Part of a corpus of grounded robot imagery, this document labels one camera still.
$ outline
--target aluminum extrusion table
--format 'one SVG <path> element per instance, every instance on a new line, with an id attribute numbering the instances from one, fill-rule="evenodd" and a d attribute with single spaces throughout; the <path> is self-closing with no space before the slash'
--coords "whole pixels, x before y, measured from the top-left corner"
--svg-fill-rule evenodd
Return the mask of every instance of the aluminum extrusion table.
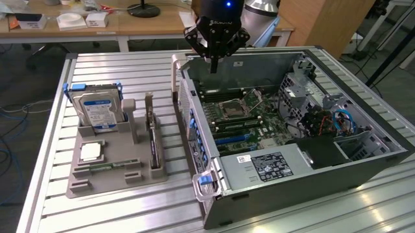
<path id="1" fill-rule="evenodd" d="M 415 144 L 415 127 L 323 50 L 314 54 L 363 100 Z M 203 229 L 171 101 L 171 55 L 188 51 L 71 54 L 66 60 L 17 232 L 286 233 L 415 232 L 415 155 L 360 187 L 214 230 Z M 338 88 L 316 71 L 330 93 Z M 144 114 L 154 92 L 162 119 L 168 181 L 78 199 L 66 197 L 75 146 L 76 116 L 62 84 L 123 83 Z"/>

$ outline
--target floor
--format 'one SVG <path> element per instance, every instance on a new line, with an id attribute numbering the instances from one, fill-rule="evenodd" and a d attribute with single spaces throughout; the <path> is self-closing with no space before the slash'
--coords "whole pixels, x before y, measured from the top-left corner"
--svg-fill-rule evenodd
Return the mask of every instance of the floor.
<path id="1" fill-rule="evenodd" d="M 359 32 L 366 35 L 375 19 L 368 19 L 363 22 Z M 374 39 L 379 34 L 390 27 L 387 23 L 382 26 Z M 371 75 L 387 55 L 398 45 L 399 41 L 404 37 L 406 33 L 399 31 L 386 49 L 378 52 L 376 59 L 371 59 L 364 66 L 364 73 Z M 32 45 L 32 51 L 42 45 Z M 100 48 L 94 48 L 91 42 L 67 43 L 67 48 L 76 53 L 91 52 L 118 52 L 116 42 L 102 42 Z M 144 40 L 131 43 L 131 49 L 136 51 L 143 50 L 175 50 L 188 49 L 190 46 L 184 40 Z M 390 65 L 390 68 L 400 61 L 407 54 L 415 49 L 415 43 L 412 42 L 406 51 L 402 52 L 396 61 Z M 11 51 L 0 55 L 0 106 L 8 104 L 26 104 L 39 100 L 48 100 L 54 98 L 62 67 L 64 63 L 66 55 L 58 50 L 48 51 L 38 61 L 38 69 L 35 71 L 27 70 L 24 67 L 24 59 L 31 54 L 31 51 L 24 51 L 20 45 L 13 45 Z M 356 72 L 358 66 L 362 66 L 366 60 L 360 62 L 350 63 L 343 62 L 344 66 Z M 358 74 L 362 80 L 366 80 L 362 73 Z M 414 111 L 414 87 L 415 87 L 415 63 L 411 64 L 407 70 L 396 68 L 384 81 L 378 85 L 383 94 L 384 100 L 399 111 L 399 113 L 415 123 L 415 111 Z M 51 103 L 35 105 L 31 111 L 40 111 L 48 109 Z M 12 117 L 23 117 L 24 113 L 11 114 Z M 43 134 L 47 126 L 48 112 L 30 114 L 28 115 L 28 127 L 13 140 L 8 141 L 13 155 L 20 161 L 20 167 L 23 172 L 23 190 L 17 193 L 12 201 L 0 207 L 0 232 L 13 232 L 16 230 L 20 212 L 23 208 L 23 202 L 26 198 L 26 192 L 30 185 L 30 179 L 36 163 L 38 152 L 42 144 Z M 15 119 L 7 119 L 0 116 L 0 132 L 5 132 L 19 122 Z M 0 171 L 5 169 L 7 163 L 0 163 Z M 19 173 L 12 166 L 4 176 L 0 177 L 0 203 L 13 193 L 19 187 Z"/>

